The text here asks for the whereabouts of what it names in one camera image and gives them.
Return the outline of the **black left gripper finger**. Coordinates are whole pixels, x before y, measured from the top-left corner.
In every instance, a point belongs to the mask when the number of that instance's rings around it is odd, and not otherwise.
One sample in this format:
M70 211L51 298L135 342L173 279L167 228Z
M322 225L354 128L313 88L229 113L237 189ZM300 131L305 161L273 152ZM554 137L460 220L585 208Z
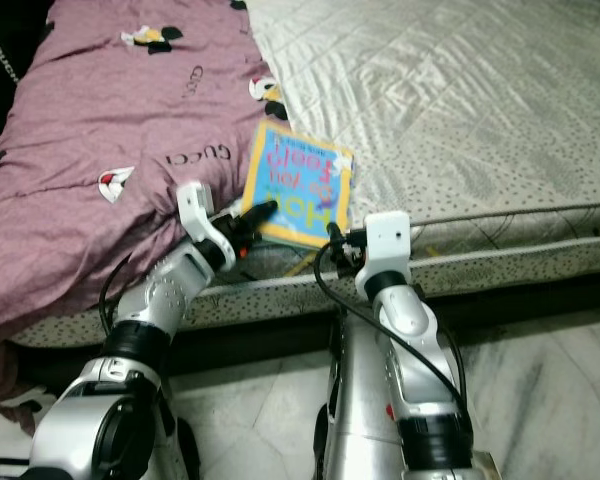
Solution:
M256 233L268 223L278 209L276 200L267 200L262 204L255 204L240 215L240 232Z

